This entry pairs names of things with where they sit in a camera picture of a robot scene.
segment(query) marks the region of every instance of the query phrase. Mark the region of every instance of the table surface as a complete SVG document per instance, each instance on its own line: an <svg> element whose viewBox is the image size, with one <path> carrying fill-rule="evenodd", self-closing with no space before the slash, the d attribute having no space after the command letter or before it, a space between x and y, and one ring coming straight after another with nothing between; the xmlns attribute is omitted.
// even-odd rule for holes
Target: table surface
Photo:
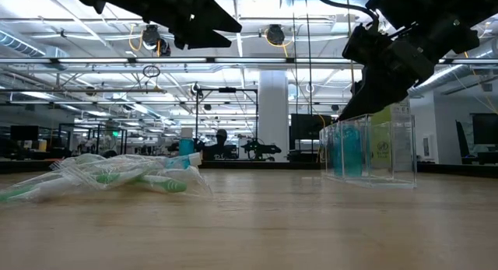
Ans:
<svg viewBox="0 0 498 270"><path fill-rule="evenodd" d="M497 180L384 190L318 171L202 173L213 199L116 190L2 206L1 269L497 269Z"/></svg>

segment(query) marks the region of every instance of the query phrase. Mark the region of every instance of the white wall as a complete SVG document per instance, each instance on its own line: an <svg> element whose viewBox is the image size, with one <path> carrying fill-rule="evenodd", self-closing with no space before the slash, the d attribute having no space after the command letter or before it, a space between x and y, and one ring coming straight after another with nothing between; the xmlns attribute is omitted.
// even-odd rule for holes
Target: white wall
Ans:
<svg viewBox="0 0 498 270"><path fill-rule="evenodd" d="M423 137L433 136L433 158L431 161L439 163L437 148L436 115L434 110L434 94L432 91L424 94L423 98L410 99L412 115L415 116L416 152L423 156Z"/></svg>
<svg viewBox="0 0 498 270"><path fill-rule="evenodd" d="M437 123L437 148L440 164L461 164L460 145L455 121L471 123L470 114L487 114L492 111L473 96L434 97Z"/></svg>

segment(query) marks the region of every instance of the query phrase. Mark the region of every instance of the white column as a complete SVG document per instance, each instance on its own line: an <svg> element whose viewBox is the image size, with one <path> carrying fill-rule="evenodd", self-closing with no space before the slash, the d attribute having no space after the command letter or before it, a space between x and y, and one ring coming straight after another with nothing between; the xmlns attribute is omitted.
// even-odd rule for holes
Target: white column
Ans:
<svg viewBox="0 0 498 270"><path fill-rule="evenodd" d="M274 144L282 150L282 153L273 156L276 162L287 162L289 154L287 85L286 71L260 71L258 137L266 145Z"/></svg>

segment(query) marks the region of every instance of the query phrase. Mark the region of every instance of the clear plastic bag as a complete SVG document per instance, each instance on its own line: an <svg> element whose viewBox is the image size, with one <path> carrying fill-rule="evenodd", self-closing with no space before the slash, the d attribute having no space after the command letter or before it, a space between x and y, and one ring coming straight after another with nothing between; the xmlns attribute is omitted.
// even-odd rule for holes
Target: clear plastic bag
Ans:
<svg viewBox="0 0 498 270"><path fill-rule="evenodd" d="M200 156L175 158L116 156L108 160L82 155L52 166L53 172L0 191L0 202L40 201L88 191L106 191L124 184L161 193L211 195L196 167Z"/></svg>

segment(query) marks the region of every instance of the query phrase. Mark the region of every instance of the transparent container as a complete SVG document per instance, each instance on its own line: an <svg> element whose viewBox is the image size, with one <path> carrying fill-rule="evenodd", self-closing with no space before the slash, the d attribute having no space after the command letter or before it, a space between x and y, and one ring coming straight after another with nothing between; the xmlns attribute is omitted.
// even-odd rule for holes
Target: transparent container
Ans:
<svg viewBox="0 0 498 270"><path fill-rule="evenodd" d="M371 116L330 125L320 132L324 177L369 188L415 188L413 121L372 124Z"/></svg>

